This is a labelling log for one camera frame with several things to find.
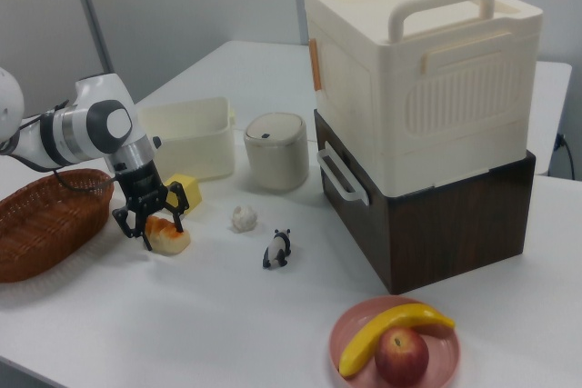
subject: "yellow banana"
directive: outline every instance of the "yellow banana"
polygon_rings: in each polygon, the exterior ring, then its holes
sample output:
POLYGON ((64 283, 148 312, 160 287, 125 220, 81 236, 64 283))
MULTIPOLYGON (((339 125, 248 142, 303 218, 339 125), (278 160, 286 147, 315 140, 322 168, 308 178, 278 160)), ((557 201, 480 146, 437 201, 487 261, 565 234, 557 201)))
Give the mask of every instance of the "yellow banana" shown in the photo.
POLYGON ((453 320, 427 304, 400 304, 378 314, 356 333, 339 358, 339 373, 343 377, 350 377, 359 372, 374 355, 382 333, 389 328, 423 324, 443 324, 450 328, 455 327, 453 320))

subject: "wicker basket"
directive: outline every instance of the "wicker basket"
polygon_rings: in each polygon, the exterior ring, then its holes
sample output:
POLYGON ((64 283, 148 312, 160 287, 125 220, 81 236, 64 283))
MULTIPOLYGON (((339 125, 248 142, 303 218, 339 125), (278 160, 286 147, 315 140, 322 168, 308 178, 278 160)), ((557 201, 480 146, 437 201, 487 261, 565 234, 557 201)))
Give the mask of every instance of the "wicker basket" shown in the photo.
MULTIPOLYGON (((83 169, 59 173, 75 188, 102 184, 109 175, 83 169)), ((113 184, 90 192, 39 179, 0 202, 0 283, 23 281, 60 263, 103 228, 113 184)))

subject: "wooden box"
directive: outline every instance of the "wooden box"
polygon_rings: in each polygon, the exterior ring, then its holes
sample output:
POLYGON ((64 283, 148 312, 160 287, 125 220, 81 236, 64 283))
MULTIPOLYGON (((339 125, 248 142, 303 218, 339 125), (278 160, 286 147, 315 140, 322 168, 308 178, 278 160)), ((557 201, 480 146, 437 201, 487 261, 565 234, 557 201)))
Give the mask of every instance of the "wooden box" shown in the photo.
MULTIPOLYGON (((523 252, 536 164, 530 152, 486 174, 385 197, 317 110, 315 118, 319 150, 326 142, 335 149, 365 188, 369 205, 344 200, 322 170, 326 197, 390 293, 405 293, 523 252)), ((349 191, 346 178, 334 173, 349 191)))

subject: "red apple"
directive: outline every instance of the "red apple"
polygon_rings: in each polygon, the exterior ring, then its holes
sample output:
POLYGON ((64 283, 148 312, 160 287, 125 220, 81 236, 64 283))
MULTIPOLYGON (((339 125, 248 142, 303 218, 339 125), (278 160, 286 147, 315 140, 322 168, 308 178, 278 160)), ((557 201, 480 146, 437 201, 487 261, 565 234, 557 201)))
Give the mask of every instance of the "red apple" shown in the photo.
POLYGON ((376 368, 394 386, 419 382, 428 367, 428 347, 417 332, 408 327, 392 327, 382 333, 376 348, 376 368))

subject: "bread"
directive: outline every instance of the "bread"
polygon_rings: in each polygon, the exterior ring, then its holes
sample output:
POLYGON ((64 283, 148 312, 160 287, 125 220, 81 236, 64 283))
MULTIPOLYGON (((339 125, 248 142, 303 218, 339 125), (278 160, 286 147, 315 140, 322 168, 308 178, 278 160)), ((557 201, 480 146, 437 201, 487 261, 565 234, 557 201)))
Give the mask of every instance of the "bread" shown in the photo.
POLYGON ((145 237, 158 254, 179 254, 190 244, 190 233, 178 232, 173 222, 150 215, 145 222, 145 237))

